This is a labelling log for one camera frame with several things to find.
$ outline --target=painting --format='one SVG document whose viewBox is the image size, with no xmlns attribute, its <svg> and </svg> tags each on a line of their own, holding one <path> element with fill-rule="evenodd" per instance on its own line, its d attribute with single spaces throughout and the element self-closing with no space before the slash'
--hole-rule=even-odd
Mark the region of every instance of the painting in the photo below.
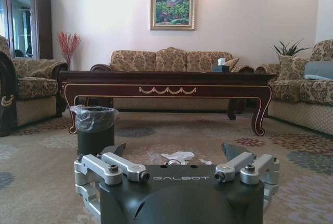
<svg viewBox="0 0 333 224">
<path fill-rule="evenodd" d="M 151 0 L 151 30 L 194 30 L 195 0 Z"/>
</svg>

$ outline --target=potted plant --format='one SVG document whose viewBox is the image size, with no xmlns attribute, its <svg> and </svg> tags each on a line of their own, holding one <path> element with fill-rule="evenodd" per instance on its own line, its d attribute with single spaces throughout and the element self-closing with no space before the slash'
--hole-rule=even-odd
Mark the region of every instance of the potted plant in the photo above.
<svg viewBox="0 0 333 224">
<path fill-rule="evenodd" d="M 274 48 L 273 50 L 278 54 L 278 55 L 282 55 L 282 56 L 294 56 L 296 55 L 298 52 L 300 51 L 304 51 L 306 49 L 309 49 L 309 48 L 298 48 L 298 45 L 302 42 L 303 39 L 293 43 L 292 46 L 290 46 L 288 48 L 288 46 L 292 43 L 292 42 L 289 42 L 287 44 L 285 44 L 283 41 L 279 41 L 281 46 L 275 46 L 274 45 Z"/>
</svg>

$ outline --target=gray trash bag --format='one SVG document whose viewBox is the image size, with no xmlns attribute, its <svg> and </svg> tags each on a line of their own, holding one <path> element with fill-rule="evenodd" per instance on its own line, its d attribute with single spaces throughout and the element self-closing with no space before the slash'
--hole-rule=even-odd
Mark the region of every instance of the gray trash bag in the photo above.
<svg viewBox="0 0 333 224">
<path fill-rule="evenodd" d="M 78 131 L 96 133 L 111 128 L 116 121 L 119 111 L 115 108 L 71 106 L 76 114 L 75 126 Z"/>
</svg>

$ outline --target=white object on floor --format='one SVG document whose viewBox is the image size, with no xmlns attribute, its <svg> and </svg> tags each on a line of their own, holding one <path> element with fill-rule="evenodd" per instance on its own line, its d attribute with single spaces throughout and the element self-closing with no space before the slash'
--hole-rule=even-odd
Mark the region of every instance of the white object on floor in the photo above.
<svg viewBox="0 0 333 224">
<path fill-rule="evenodd" d="M 181 165 L 186 165 L 194 157 L 194 154 L 192 152 L 178 151 L 171 155 L 161 154 L 161 156 L 165 157 L 168 160 L 178 160 Z"/>
<path fill-rule="evenodd" d="M 199 159 L 199 161 L 201 161 L 202 163 L 204 163 L 206 165 L 212 165 L 213 164 L 210 160 Z"/>
</svg>

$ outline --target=trash can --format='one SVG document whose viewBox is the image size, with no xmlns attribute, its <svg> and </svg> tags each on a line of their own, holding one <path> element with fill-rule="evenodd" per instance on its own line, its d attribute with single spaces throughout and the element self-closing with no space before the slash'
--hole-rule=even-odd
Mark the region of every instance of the trash can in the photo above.
<svg viewBox="0 0 333 224">
<path fill-rule="evenodd" d="M 114 122 L 118 110 L 105 107 L 70 107 L 75 115 L 78 131 L 78 155 L 97 155 L 105 147 L 114 145 Z"/>
</svg>

